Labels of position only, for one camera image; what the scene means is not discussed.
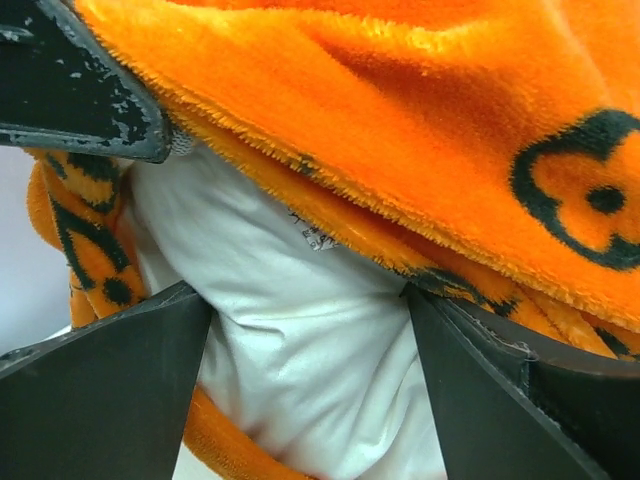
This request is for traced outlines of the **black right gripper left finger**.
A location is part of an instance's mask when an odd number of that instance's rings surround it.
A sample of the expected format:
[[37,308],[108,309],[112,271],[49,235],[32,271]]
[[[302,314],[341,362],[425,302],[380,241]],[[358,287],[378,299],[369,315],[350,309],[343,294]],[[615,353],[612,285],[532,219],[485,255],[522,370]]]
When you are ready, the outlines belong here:
[[210,325],[179,283],[1,358],[5,479],[169,479]]

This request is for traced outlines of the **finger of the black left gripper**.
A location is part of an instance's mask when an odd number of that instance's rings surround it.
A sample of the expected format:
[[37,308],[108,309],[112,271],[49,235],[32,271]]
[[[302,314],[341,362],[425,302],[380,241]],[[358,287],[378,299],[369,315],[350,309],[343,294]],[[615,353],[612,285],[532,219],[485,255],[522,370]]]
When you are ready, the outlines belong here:
[[1,2],[1,143],[161,163],[169,120],[71,1]]

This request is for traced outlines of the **white pillow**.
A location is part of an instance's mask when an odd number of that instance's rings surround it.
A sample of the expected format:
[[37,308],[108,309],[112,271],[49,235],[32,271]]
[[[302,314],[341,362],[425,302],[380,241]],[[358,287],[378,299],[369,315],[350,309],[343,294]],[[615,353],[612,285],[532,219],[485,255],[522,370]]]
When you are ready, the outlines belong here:
[[442,479],[403,280],[306,224],[205,147],[129,170],[152,291],[218,312],[200,384],[276,460],[324,479]]

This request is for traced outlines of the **orange patterned plush pillowcase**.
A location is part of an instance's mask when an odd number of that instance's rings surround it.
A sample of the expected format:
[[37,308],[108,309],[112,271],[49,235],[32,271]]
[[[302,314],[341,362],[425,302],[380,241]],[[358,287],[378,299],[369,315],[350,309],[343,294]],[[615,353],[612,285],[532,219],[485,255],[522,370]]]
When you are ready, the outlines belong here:
[[347,249],[639,360],[635,1],[79,1],[170,118]]

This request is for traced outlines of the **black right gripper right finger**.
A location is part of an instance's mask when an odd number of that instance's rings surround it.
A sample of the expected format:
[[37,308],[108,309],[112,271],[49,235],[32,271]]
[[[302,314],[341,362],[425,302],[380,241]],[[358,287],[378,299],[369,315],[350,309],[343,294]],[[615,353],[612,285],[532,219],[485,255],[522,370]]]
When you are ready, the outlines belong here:
[[405,297],[452,479],[635,479],[639,367],[414,285]]

